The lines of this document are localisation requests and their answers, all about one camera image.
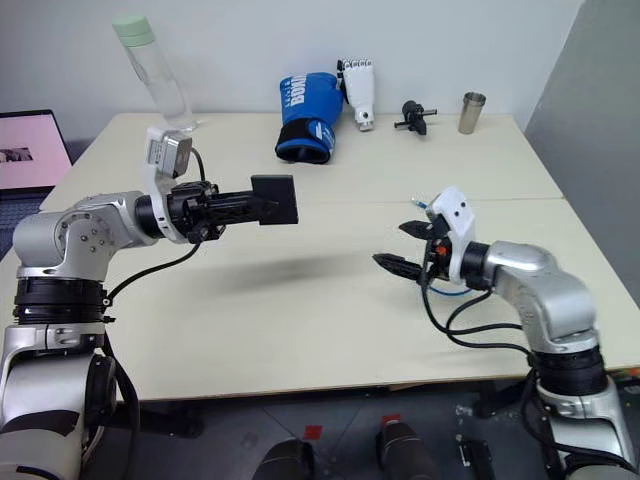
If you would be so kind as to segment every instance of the red tag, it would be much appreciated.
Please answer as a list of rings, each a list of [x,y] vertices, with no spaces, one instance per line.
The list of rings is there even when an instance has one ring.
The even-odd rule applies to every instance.
[[[322,435],[322,425],[307,425],[304,427],[304,440],[319,440]]]
[[[382,426],[384,427],[390,421],[395,420],[397,422],[402,420],[402,415],[399,413],[394,413],[393,415],[385,415],[382,417]]]

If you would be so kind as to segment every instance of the blue cable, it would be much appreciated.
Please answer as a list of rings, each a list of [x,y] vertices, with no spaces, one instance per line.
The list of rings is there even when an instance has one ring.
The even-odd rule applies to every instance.
[[[460,297],[462,295],[466,295],[471,291],[470,288],[467,288],[466,290],[461,290],[459,292],[447,292],[446,290],[440,290],[439,288],[432,287],[431,285],[429,285],[429,290],[440,295],[444,295],[445,297]]]
[[[412,198],[411,203],[413,203],[416,207],[421,208],[423,210],[425,210],[429,206],[427,203],[421,200],[418,200],[417,198]]]

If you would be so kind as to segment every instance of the clear plastic bottle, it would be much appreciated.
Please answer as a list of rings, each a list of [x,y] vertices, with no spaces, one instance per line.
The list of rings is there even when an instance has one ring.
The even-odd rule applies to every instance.
[[[194,130],[197,124],[189,103],[155,41],[147,17],[115,20],[113,28],[138,78],[147,86],[167,123],[182,131]]]

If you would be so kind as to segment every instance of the floor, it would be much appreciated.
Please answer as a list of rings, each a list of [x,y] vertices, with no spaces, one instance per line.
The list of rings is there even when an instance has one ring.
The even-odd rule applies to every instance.
[[[382,480],[374,438],[387,416],[399,416],[420,435],[442,479],[475,478],[461,463],[458,433],[488,442],[497,479],[516,472],[522,480],[545,478],[538,446],[523,431],[517,407],[478,419],[472,407],[479,395],[471,387],[460,389],[445,385],[190,402],[188,408],[204,421],[203,433],[196,439],[143,434],[136,478],[249,480],[270,447],[297,437],[314,446],[318,480]],[[640,439],[640,387],[628,390],[621,390],[621,398],[632,437]],[[108,429],[82,479],[118,478],[127,441],[126,430]]]

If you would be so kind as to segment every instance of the blue boxing glove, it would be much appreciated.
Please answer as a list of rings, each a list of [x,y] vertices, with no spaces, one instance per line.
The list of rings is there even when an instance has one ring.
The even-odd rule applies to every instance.
[[[280,82],[278,157],[289,162],[329,161],[335,143],[331,126],[342,113],[343,94],[337,83],[330,73],[307,73]]]

